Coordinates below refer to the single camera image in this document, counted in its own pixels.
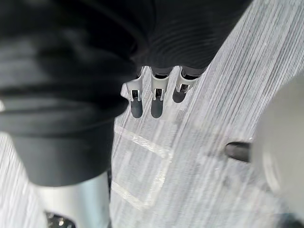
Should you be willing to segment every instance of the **gray carpet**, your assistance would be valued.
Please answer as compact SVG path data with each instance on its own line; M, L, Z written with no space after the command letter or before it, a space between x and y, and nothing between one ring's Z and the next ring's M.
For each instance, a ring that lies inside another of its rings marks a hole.
M145 70L141 119L116 120L111 214L114 228L284 228L290 216L250 164L223 146L250 141L274 93L304 68L304 3L255 0L185 101L172 93L160 119L150 115ZM125 87L122 94L127 96ZM23 167L2 134L0 227L45 226Z

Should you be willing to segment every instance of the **black rubber tip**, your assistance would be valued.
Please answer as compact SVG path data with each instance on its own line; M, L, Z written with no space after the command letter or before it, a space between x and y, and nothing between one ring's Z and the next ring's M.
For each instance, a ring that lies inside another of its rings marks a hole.
M163 109L163 101L161 101L159 98L157 98L156 100L152 100L151 115L154 118L160 118L161 117L162 109Z
M172 95L172 99L175 103L181 103L186 97L185 93L179 93L176 91L176 89L174 89L173 95Z
M225 147L225 154L233 159L249 162L250 143L248 142L230 142Z
M137 98L131 101L131 113L134 118L140 118L143 115L143 103L138 101Z

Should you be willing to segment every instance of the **black fabric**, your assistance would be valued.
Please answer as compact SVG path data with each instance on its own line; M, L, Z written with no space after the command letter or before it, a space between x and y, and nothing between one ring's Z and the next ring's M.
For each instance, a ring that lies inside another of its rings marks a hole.
M122 84L142 65L205 68L249 3L1 1L0 130L30 181L64 186L108 170Z

